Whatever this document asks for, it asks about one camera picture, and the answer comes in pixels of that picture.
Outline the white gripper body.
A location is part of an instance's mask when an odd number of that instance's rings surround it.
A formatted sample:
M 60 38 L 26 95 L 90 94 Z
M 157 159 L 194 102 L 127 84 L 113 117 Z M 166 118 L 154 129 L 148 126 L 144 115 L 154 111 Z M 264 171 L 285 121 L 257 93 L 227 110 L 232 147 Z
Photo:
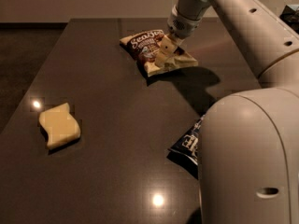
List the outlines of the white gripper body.
M 172 40 L 184 40 L 189 37 L 198 27 L 201 20 L 191 20 L 178 12 L 176 6 L 173 6 L 171 14 L 167 20 L 167 27 Z

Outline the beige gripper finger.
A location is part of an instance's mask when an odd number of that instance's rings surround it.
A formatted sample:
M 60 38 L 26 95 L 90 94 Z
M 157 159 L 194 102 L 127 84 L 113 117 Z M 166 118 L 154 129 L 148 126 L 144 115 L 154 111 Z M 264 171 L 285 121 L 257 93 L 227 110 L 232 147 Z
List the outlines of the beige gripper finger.
M 161 41 L 160 52 L 165 55 L 172 55 L 178 48 L 178 44 L 165 35 Z
M 155 58 L 155 65 L 157 67 L 163 68 L 165 64 L 170 59 L 170 55 L 159 51 Z

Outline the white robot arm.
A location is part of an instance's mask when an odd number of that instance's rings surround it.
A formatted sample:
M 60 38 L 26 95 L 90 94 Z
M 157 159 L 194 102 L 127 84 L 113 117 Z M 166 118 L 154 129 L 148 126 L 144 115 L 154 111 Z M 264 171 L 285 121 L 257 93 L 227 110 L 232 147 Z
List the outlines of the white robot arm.
M 299 37 L 259 0 L 178 0 L 159 63 L 209 7 L 261 87 L 220 99 L 204 116 L 202 224 L 299 224 Z

